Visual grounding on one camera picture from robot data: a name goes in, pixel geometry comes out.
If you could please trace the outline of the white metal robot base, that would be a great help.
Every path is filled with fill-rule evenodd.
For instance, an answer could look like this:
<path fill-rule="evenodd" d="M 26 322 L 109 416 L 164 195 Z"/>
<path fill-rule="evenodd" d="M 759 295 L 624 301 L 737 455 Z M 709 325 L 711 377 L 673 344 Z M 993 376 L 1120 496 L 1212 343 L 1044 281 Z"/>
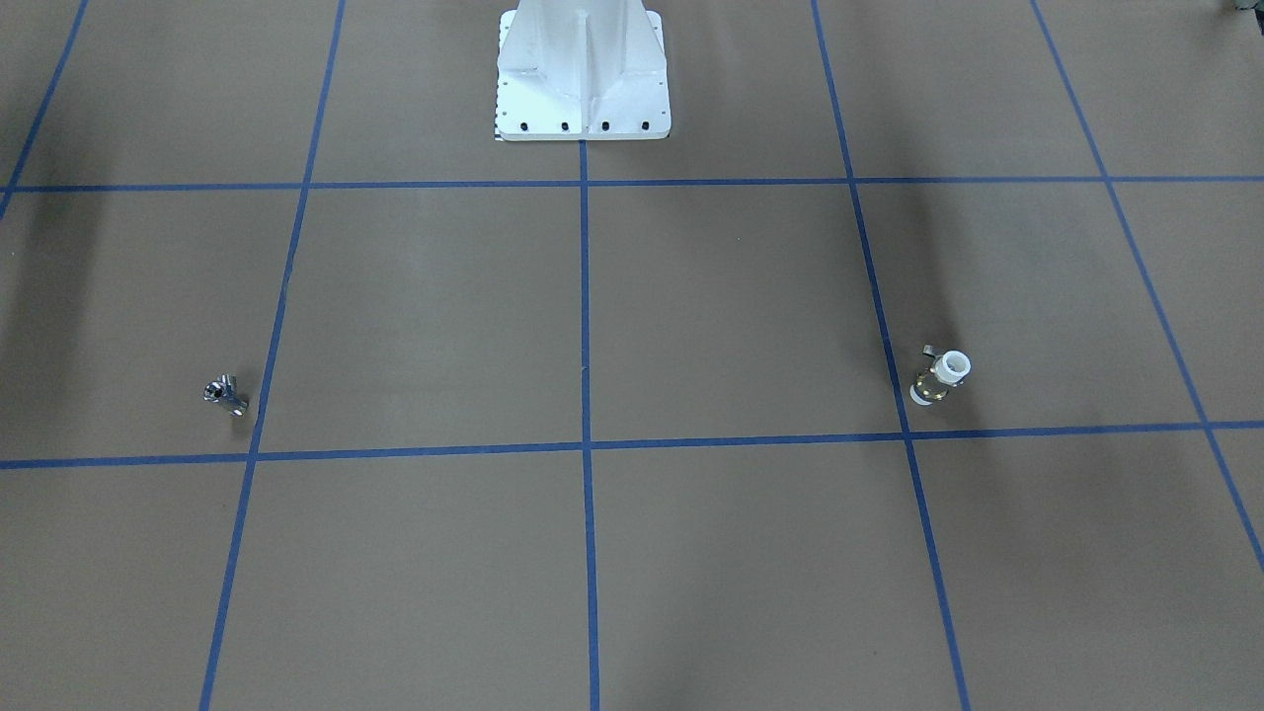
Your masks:
<path fill-rule="evenodd" d="M 641 1 L 520 1 L 498 20 L 501 140 L 672 134 L 664 16 Z"/>

